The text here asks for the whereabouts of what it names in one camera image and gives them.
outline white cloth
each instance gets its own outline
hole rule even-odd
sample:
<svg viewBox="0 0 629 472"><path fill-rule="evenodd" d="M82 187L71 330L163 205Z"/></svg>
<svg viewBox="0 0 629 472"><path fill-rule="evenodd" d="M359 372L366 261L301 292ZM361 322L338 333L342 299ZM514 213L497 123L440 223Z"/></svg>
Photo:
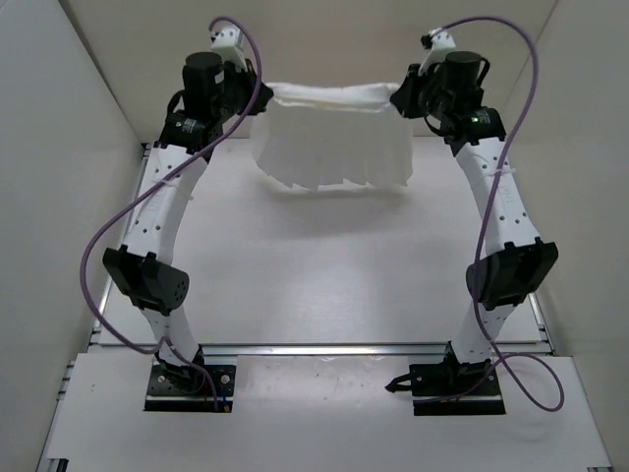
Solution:
<svg viewBox="0 0 629 472"><path fill-rule="evenodd" d="M317 88L267 84L274 97L254 120L257 166L292 188L350 182L407 184L412 127L389 103L399 86Z"/></svg>

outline purple cord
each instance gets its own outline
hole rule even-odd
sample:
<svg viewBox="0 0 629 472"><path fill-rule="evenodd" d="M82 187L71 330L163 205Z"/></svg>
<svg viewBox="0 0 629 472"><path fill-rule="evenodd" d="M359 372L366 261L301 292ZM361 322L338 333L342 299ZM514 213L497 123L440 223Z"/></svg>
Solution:
<svg viewBox="0 0 629 472"><path fill-rule="evenodd" d="M502 165L504 164L504 161L507 158L507 152L509 151L509 148L511 147L511 143L513 143L513 139L515 138L516 134L520 130L520 127L522 126L522 123L524 122L524 119L526 118L527 113L529 112L529 108L531 108L531 104L533 103L533 98L535 97L535 93L538 88L538 80L539 80L539 73L540 73L540 57L538 55L538 50L535 46L535 43L523 29L521 29L519 26L517 26L516 24L512 23L511 21L507 19L504 19L501 17L494 17L494 16L470 17L470 18L464 18L457 22L450 23L449 25L446 25L443 28L445 30L449 30L451 28L458 27L459 25L464 25L466 23L482 22L482 21L497 22L503 25L507 25L508 27L515 30L518 34L520 34L520 36L522 36L522 38L526 41L527 46L529 46L529 50L531 51L531 59L533 62L533 77L531 79L531 88L529 90L529 95L527 96L527 100L524 103L522 112L520 113L518 120L513 126L513 130L511 130L511 133L507 135L507 139L504 143L504 147L502 148L502 153L500 154L500 158L496 165L497 172L495 173L493 177L493 184L491 186L491 191L489 192L489 197L487 199L487 206L485 208L485 214L483 215L483 222L481 224L481 233L479 234L479 241L477 243L476 252L474 254L474 280L473 280L473 293L474 294L477 294L479 292L479 287L481 286L481 280L480 280L481 272L479 271L479 264L481 262L481 253L483 251L483 243L485 242L487 227L489 225L491 208L493 207L493 202L495 201L495 196L498 190L498 184L500 182L500 175L501 175L500 170L502 169ZM533 356L531 354L502 354L497 344L491 338L491 336L489 335L489 333L487 332L487 330L485 329L483 325L483 320L481 319L479 303L476 298L476 295L473 295L473 301L474 301L474 314L476 315L476 321L479 324L479 329L481 330L481 333L486 338L486 340L489 341L489 344L495 351L495 354L498 360L491 365L491 367L489 368L485 376L465 393L459 394L459 395L452 395L449 397L437 398L437 399L431 398L429 400L419 401L419 402L428 403L430 401L446 401L450 399L460 398L461 396L464 396L470 393L472 390L474 390L476 387L482 384L483 381L489 376L489 374L493 372L499 364L502 364L504 365L504 368L507 370L507 372L511 375L515 383L520 387L522 392L526 395L527 398L529 398L529 400L531 400L533 404L535 404L538 408L541 408L544 411L548 411L548 412L559 411L565 403L565 391L563 389L563 384L561 383L561 380L559 379L559 376L557 375L557 373L552 369L552 367L548 363L546 363L539 357ZM556 406L553 406L553 407L545 406L539 403L538 400L531 395L531 393L526 389L522 381L518 378L518 376L515 374L515 372L513 372L509 364L506 362L506 360L511 357L526 357L528 359L533 359L535 361L538 361L540 364L542 364L550 372L555 382L557 383L557 387L559 388L559 402L557 403Z"/></svg>
<svg viewBox="0 0 629 472"><path fill-rule="evenodd" d="M261 83L262 83L262 63L261 63L261 60L260 60L260 57L259 57L259 51L257 50L256 43L254 42L254 39L252 38L251 34L247 31L247 29L245 27L243 27L236 20L233 20L233 19L231 19L229 17L217 17L217 18L215 18L209 24L209 29L211 30L212 28L214 28L214 26L218 22L231 23L236 28L238 28L240 31L242 31L243 34L245 35L245 37L247 38L247 41L249 42L250 46L252 47L252 51L254 52L254 56L256 57L256 69L257 69L256 84L254 86L254 92L252 93L252 97L250 98L249 102L247 103L247 106L245 107L245 109L243 110L241 115L238 117L238 119L234 122L234 124L227 130L227 132L225 132L224 135L222 135L221 137L217 138L215 141L213 141L212 143L210 143L209 145L207 145L206 147L201 149L199 152L194 154L192 157L187 159L185 162L183 162L182 164L180 164L177 167L175 167L171 172L166 174L166 176L164 176L164 178L161 181L157 182L150 189L148 189L142 195L140 195L135 200L133 200L130 204L128 204L127 206L122 208L120 211L118 211L115 215L113 215L111 217L111 219L109 219L109 221L107 221L105 224L103 224L102 227L98 231L96 231L96 234L94 234L93 237L89 240L89 242L87 243L86 249L83 252L83 256L81 257L81 268L80 268L80 271L79 271L79 279L80 279L80 282L81 282L81 291L83 292L83 296L86 299L87 307L92 312L92 314L96 317L96 319L103 325L103 327L105 329L107 329L109 332L111 332L116 339L118 339L120 342L122 342L125 346L133 349L134 351L140 352L141 354L155 354L155 353L159 352L159 349L161 349L161 346L163 345L164 342L166 342L167 345L169 347L171 347L172 343L171 343L170 339L168 338L168 335L166 335L165 337L162 337L161 339L159 339L159 341L157 342L157 344L154 347L150 347L150 348L144 349L144 348L138 346L133 341L129 340L122 333L120 333L107 319L105 319L102 316L102 314L98 311L98 307L96 306L96 304L94 303L93 299L91 298L91 294L89 293L89 287L87 286L87 262L89 260L89 255L91 254L92 250L94 249L94 246L96 245L98 240L102 237L103 234L105 234L105 232L109 228L111 228L114 224L116 224L120 219L122 219L132 209L137 207L143 201L148 199L151 195L153 195L157 191L159 191L159 189L164 187L164 185L166 185L167 181L171 180L173 177L175 177L177 174L179 174L182 170L184 170L190 164L192 164L196 160L204 157L208 152L210 152L212 149L216 148L223 141L225 141L227 138L229 138L236 131L236 129L243 123L245 118L247 118L247 115L249 115L249 112L251 111L252 107L256 103L257 95L259 94L259 89L260 89ZM197 366L196 364L193 364L192 362L187 361L183 356L181 356L172 347L171 347L171 350L172 350L173 354L175 355L175 357L177 357L180 361L185 362L185 364L187 364L188 366L203 372L203 375L208 380L208 382L209 382L209 384L210 384L210 386L212 388L212 393L214 394L214 404L217 407L217 404L216 404L216 401L217 401L216 400L216 388L214 387L214 383L212 382L212 379L209 376L209 373L205 369Z"/></svg>

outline purple cable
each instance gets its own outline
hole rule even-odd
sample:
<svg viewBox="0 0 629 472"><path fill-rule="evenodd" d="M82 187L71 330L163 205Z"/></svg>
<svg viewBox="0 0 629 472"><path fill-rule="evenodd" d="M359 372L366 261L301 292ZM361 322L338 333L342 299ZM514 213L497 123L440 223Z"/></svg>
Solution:
<svg viewBox="0 0 629 472"><path fill-rule="evenodd" d="M474 254L473 293L476 294L479 292L479 287L481 286L481 280L480 280L481 272L478 270L478 268L479 268L479 263L481 262L481 253L483 251L483 243L485 242L487 227L489 225L491 208L493 207L493 202L495 201L495 196L498 190L498 184L500 182L500 175L501 175L500 171L502 170L502 165L504 164L504 161L507 158L507 152L509 151L511 144L513 143L513 139L515 138L516 134L520 130L520 127L522 126L522 123L524 122L524 119L526 118L527 113L529 112L529 108L531 108L531 104L533 103L533 98L535 97L535 93L538 88L538 80L539 80L539 73L540 73L540 58L538 56L538 50L535 46L535 43L531 39L531 37L516 24L501 17L478 16L478 17L464 18L457 22L450 23L449 25L446 25L443 28L445 30L449 30L451 28L458 27L459 25L464 25L466 23L471 23L471 22L496 22L496 23L501 23L503 25L507 25L508 27L512 28L518 34L520 34L520 36L522 36L522 38L527 43L527 46L529 46L529 50L531 51L531 59L533 62L533 77L531 79L531 88L529 90L529 95L527 96L527 100L524 104L524 107L522 108L522 112L520 113L520 116L518 117L515 125L513 126L513 130L511 130L511 133L507 136L507 139L504 143L504 147L502 148L502 153L500 154L500 158L498 159L498 162L496 165L497 172L495 173L493 177L493 184L491 186L489 197L487 199L487 206L485 209L485 214L483 215L483 222L481 224L481 232L479 234L479 240L477 243L476 252ZM485 379L489 376L489 374L491 374L499 364L502 364L504 365L504 368L507 370L507 372L511 375L515 383L520 387L522 392L526 395L527 398L529 398L529 400L531 400L533 404L535 404L537 407L541 408L544 411L548 411L548 412L559 411L565 403L565 391L563 389L563 384L561 383L561 380L559 379L559 376L557 375L557 373L552 369L552 367L548 363L546 363L545 361L543 361L542 359L534 355L523 354L523 353L502 354L497 344L491 338L491 336L489 335L489 333L487 332L487 330L485 329L483 325L483 320L481 319L479 303L478 303L478 299L476 298L476 295L473 295L473 301L474 301L474 314L476 316L476 321L479 325L479 329L481 330L481 333L486 338L486 340L489 341L489 344L495 351L495 354L498 360L490 366L490 368L487 370L485 376L482 379L480 379L472 388L465 391L464 393L451 395L451 396L444 396L444 397L439 397L439 398L429 398L427 400L417 401L417 403L447 401L447 400L458 399L464 395L467 395L468 393L476 389L480 384L482 384L485 381ZM557 383L557 387L559 389L559 402L557 403L556 406L553 406L553 407L545 406L531 395L531 393L526 389L522 381L518 378L516 373L513 372L513 369L511 369L509 364L506 362L506 360L511 357L526 357L527 359L533 359L539 362L540 364L542 364L550 372L555 382Z"/></svg>
<svg viewBox="0 0 629 472"><path fill-rule="evenodd" d="M192 164L196 160L204 157L208 152L210 152L212 149L216 148L223 141L225 141L227 138L229 138L236 131L236 129L243 123L245 118L247 118L247 115L249 114L249 112L251 111L252 107L256 103L257 95L259 94L259 89L260 89L260 86L261 86L261 83L262 83L262 64L261 64L261 60L260 60L260 57L259 57L259 51L257 50L256 43L254 42L254 39L252 38L251 34L247 31L247 29L245 27L243 27L236 20L233 20L233 19L231 19L229 17L217 17L217 18L215 18L209 24L209 29L211 30L212 28L214 28L214 26L217 23L219 23L219 22L231 23L236 28L238 28L240 31L242 31L243 34L245 35L245 37L247 38L247 41L249 42L250 46L252 47L252 51L254 52L254 56L256 58L257 78L256 78L256 84L254 86L254 91L252 93L252 97L250 98L249 102L247 103L247 106L245 107L245 109L243 110L241 115L238 117L238 119L234 122L234 124L227 130L227 132L225 132L225 134L223 134L221 137L217 138L212 143L210 143L209 145L207 145L206 147L201 149L199 152L194 154L192 157L187 159L182 164L180 164L177 167L175 167L171 172L166 174L161 181L157 182L150 189L148 189L142 195L140 195L135 200L133 200L130 204L128 204L127 206L122 208L120 211L118 211L115 215L113 215L111 217L111 219L109 219L109 221L107 221L105 224L103 224L102 227L98 231L96 231L96 234L94 234L92 236L92 238L89 240L89 242L87 243L86 249L83 252L83 256L81 257L81 267L80 267L80 271L79 271L79 279L80 279L80 282L81 282L81 291L83 292L83 296L86 299L87 307L92 312L92 314L96 317L96 319L103 325L103 327L105 329L107 329L109 332L111 332L116 339L118 339L120 342L122 342L125 346L133 349L134 351L140 352L141 354L155 354L155 353L159 352L159 349L161 349L161 346L163 345L164 342L166 342L168 344L168 346L171 347L172 343L171 343L170 339L168 338L168 335L166 335L165 337L162 337L161 339L159 339L159 341L157 342L157 344L154 347L150 347L150 348L146 348L145 349L145 348L142 348L142 347L138 346L136 343L134 343L133 341L129 340L122 333L120 333L107 319L105 319L102 316L102 314L98 311L98 307L96 306L95 302L91 298L91 294L89 293L89 287L87 286L87 262L89 260L89 255L91 254L92 250L94 249L94 246L96 245L98 240L102 237L103 234L105 234L105 232L109 228L111 228L114 224L116 224L120 219L122 219L132 209L137 207L139 204L141 204L146 199L148 199L151 195L153 195L157 191L159 191L159 189L164 187L164 185L166 185L167 181L171 180L173 177L175 177L177 174L179 174L182 170L184 170L190 164ZM196 364L193 364L193 363L187 361L183 356L181 356L172 347L171 347L171 350L172 350L173 354L180 361L185 362L188 366L203 372L203 375L205 376L205 378L208 380L209 384L211 385L212 393L214 394L214 404L216 405L216 401L217 401L216 400L216 398L217 398L216 397L216 388L214 387L212 379L209 376L209 374L207 373L207 371L205 369L197 366Z"/></svg>

